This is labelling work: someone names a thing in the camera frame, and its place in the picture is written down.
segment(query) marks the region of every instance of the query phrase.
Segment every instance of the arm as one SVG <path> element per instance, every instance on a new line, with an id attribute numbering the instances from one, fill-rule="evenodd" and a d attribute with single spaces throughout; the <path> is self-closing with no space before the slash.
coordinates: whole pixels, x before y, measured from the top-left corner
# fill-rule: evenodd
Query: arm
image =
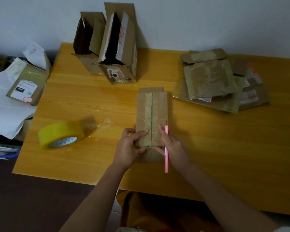
<path id="1" fill-rule="evenodd" d="M 148 131 L 135 133 L 135 129 L 124 129 L 117 143 L 112 164 L 84 199 L 75 212 L 65 222 L 60 232 L 104 232 L 112 210 L 116 192 L 124 173 L 146 147 L 134 148 L 134 141 L 146 136 Z"/>
<path id="2" fill-rule="evenodd" d="M 274 221 L 241 200 L 193 164 L 181 141 L 174 136 L 167 136 L 161 125 L 158 126 L 158 129 L 162 134 L 162 145 L 166 146 L 169 152 L 171 164 L 198 191 L 225 231 L 273 232 L 279 228 Z M 164 155 L 162 149 L 156 149 Z"/>

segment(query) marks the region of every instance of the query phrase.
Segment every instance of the black label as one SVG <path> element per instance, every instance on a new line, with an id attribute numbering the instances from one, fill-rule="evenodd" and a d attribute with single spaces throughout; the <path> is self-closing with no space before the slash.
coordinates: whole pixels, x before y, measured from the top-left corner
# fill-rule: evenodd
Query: black label
<path id="1" fill-rule="evenodd" d="M 16 87 L 15 90 L 16 90 L 16 91 L 19 91 L 19 92 L 21 92 L 21 93 L 23 93 L 23 92 L 25 91 L 23 88 L 20 88 L 20 87 Z"/>

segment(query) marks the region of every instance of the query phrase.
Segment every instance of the white wall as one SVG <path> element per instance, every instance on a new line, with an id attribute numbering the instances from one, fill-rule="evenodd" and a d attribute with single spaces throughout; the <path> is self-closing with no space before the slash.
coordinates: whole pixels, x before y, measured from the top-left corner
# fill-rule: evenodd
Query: white wall
<path id="1" fill-rule="evenodd" d="M 55 56 L 104 1 L 135 4 L 141 47 L 290 58 L 290 0 L 0 0 L 0 53 L 22 56 L 32 39 Z"/>

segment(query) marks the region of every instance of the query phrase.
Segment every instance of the packing tape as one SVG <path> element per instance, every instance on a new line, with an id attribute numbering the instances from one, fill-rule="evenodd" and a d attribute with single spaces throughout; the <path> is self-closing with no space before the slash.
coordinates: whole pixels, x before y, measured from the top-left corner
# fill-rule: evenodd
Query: packing tape
<path id="1" fill-rule="evenodd" d="M 85 138 L 80 121 L 55 123 L 38 132 L 40 148 L 52 150 L 77 143 Z"/>

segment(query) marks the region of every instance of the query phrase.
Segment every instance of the yellow table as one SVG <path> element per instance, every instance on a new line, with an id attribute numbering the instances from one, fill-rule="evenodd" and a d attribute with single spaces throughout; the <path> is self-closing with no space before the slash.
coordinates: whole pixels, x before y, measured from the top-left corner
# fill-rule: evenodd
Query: yellow table
<path id="1" fill-rule="evenodd" d="M 90 75 L 62 43 L 13 173 L 97 184 L 111 164 L 123 128 L 135 127 L 139 87 L 169 92 L 169 126 L 194 161 L 243 200 L 290 214 L 290 59 L 249 57 L 271 104 L 224 115 L 172 98 L 182 74 L 179 51 L 139 49 L 138 83 L 110 85 Z M 59 121 L 94 117 L 99 128 L 66 148 L 42 151 L 37 132 Z M 135 163 L 120 189 L 202 200 L 172 167 Z"/>

